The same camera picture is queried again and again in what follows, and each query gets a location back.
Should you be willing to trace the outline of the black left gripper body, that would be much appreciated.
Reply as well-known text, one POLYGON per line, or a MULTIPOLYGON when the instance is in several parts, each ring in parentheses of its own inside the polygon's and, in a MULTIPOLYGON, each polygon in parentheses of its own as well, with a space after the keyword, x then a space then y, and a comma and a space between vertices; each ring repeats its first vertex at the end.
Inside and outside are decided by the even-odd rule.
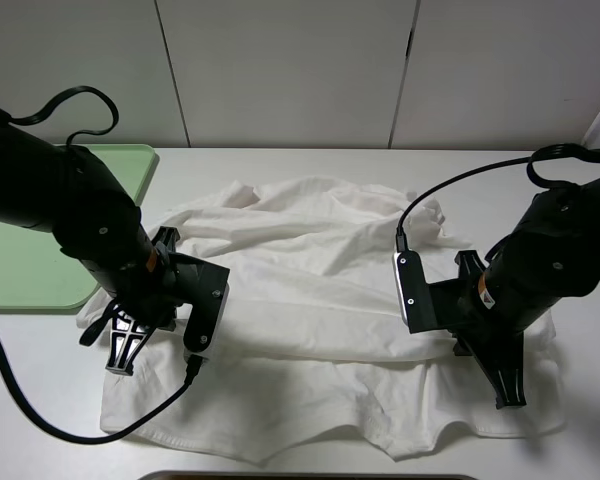
POLYGON ((128 263, 117 271, 99 277, 111 298, 126 307, 126 312, 143 326, 174 330, 176 310, 182 305, 174 293, 181 268, 176 261, 176 243, 180 234, 175 227, 161 226, 153 239, 147 266, 128 263))

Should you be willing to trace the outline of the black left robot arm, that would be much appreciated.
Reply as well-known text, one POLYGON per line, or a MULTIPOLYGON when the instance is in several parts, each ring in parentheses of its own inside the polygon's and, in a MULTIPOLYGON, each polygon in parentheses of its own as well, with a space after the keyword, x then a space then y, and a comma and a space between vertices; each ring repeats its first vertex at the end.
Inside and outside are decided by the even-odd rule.
POLYGON ((110 326, 107 368, 132 375, 149 336, 175 327, 176 303, 166 286, 175 277, 172 256, 180 236, 162 227, 149 237, 135 201, 102 160, 75 144, 74 134, 55 146, 24 132, 78 94, 98 97, 119 120, 113 100, 90 86, 60 92, 28 117, 0 109, 0 222, 52 234, 61 252, 106 290, 111 301, 80 342, 92 345, 110 326))

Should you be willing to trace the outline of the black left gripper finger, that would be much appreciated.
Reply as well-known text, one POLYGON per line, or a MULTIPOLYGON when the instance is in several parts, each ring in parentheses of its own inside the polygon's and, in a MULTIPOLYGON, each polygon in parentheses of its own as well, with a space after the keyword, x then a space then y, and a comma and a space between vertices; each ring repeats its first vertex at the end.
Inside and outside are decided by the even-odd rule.
POLYGON ((155 332, 125 312, 116 313, 110 328, 110 352, 106 370, 116 375, 132 375, 134 360, 155 332))
POLYGON ((91 346, 101 336, 108 324, 120 313, 122 306, 116 300, 111 300, 102 315, 92 322, 81 334, 79 344, 91 346))

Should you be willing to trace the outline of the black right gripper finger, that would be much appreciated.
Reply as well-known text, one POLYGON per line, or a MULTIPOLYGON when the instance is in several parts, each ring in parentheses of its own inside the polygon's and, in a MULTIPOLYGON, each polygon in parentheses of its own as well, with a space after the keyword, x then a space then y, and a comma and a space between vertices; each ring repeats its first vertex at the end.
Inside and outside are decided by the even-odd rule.
POLYGON ((495 392, 496 408, 524 407, 523 334, 470 339, 467 347, 495 392))

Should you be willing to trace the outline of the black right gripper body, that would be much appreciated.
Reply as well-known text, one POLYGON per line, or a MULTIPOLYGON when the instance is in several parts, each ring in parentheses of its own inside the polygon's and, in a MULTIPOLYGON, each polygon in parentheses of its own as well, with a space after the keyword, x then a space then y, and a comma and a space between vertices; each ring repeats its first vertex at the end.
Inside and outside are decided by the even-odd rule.
POLYGON ((493 293, 486 287, 488 268, 475 250, 461 250, 455 257, 458 278, 453 284, 451 306, 456 344, 455 356, 474 358, 521 358, 523 334, 496 311, 493 293))

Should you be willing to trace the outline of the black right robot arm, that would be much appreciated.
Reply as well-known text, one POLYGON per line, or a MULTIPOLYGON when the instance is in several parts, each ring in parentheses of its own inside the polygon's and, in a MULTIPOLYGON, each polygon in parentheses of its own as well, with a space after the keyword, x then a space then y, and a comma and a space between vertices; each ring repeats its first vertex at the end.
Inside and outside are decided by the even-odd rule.
POLYGON ((469 319, 458 337, 497 408, 519 408, 525 331, 559 300, 584 297, 600 282, 600 178, 536 195, 491 254, 458 303, 469 319))

